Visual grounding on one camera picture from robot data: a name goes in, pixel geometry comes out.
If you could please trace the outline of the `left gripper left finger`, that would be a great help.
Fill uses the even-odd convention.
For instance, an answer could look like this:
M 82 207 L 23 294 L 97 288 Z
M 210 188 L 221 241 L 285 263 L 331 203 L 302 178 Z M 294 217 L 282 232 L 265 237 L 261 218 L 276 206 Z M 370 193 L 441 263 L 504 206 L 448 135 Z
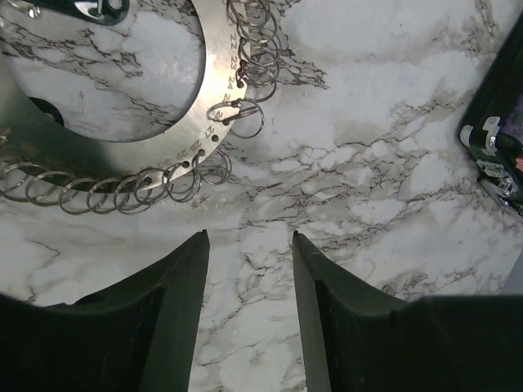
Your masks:
M 200 231 L 71 305 L 2 296 L 2 390 L 187 390 L 209 251 Z

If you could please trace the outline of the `black poker chip case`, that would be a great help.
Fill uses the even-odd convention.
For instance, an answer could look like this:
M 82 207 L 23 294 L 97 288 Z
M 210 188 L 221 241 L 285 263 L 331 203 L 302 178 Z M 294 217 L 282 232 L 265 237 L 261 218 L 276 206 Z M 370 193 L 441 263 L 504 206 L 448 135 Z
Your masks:
M 514 24 L 459 123 L 478 182 L 503 209 L 522 215 L 522 18 Z

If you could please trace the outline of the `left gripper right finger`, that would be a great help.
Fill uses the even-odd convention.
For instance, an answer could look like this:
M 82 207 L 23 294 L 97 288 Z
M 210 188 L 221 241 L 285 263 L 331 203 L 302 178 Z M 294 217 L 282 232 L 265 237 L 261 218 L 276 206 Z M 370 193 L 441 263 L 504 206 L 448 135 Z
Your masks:
M 519 391 L 519 295 L 388 295 L 293 235 L 310 391 Z

